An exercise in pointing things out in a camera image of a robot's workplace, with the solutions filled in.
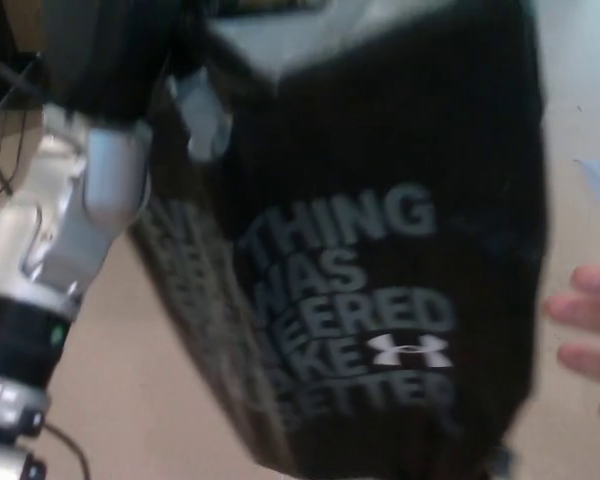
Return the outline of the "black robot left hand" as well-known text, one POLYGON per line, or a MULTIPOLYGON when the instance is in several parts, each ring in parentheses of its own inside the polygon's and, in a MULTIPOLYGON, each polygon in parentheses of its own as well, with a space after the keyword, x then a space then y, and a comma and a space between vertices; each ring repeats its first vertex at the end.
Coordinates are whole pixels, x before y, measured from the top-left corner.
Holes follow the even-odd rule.
POLYGON ((189 55, 216 1, 44 1, 47 100, 103 124, 140 121, 169 55, 189 55))

